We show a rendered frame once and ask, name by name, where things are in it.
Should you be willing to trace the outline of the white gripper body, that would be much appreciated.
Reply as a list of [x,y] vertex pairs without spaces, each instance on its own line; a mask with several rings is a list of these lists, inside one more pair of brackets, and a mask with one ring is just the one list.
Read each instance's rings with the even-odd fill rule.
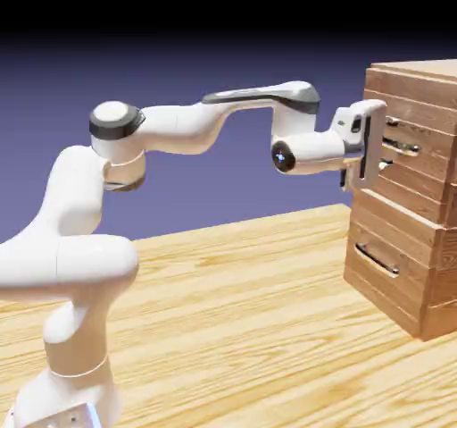
[[386,103],[378,99],[356,102],[349,107],[342,139],[345,144],[343,190],[369,189],[379,173]]

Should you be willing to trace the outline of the wooden drawer front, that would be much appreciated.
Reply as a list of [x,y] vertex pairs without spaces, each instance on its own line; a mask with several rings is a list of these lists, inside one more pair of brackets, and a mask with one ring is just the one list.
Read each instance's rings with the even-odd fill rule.
[[457,227],[457,110],[364,90],[365,98],[387,104],[387,116],[399,120],[384,136],[417,144],[418,156],[382,146],[381,158],[394,163],[380,172],[372,190],[444,227]]
[[[369,192],[353,196],[344,279],[411,336],[423,336],[426,297],[433,270],[428,239],[436,231]],[[389,273],[360,255],[356,242],[383,262],[399,267]]]

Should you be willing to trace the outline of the light wood cabinet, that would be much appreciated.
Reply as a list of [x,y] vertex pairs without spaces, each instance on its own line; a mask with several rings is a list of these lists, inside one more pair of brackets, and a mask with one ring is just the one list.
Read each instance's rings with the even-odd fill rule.
[[[457,59],[374,63],[366,71],[365,89],[457,110]],[[372,187],[356,193],[373,193],[436,231],[436,236],[428,239],[433,248],[434,274],[420,339],[431,340],[457,331],[457,227],[431,222],[379,195]]]

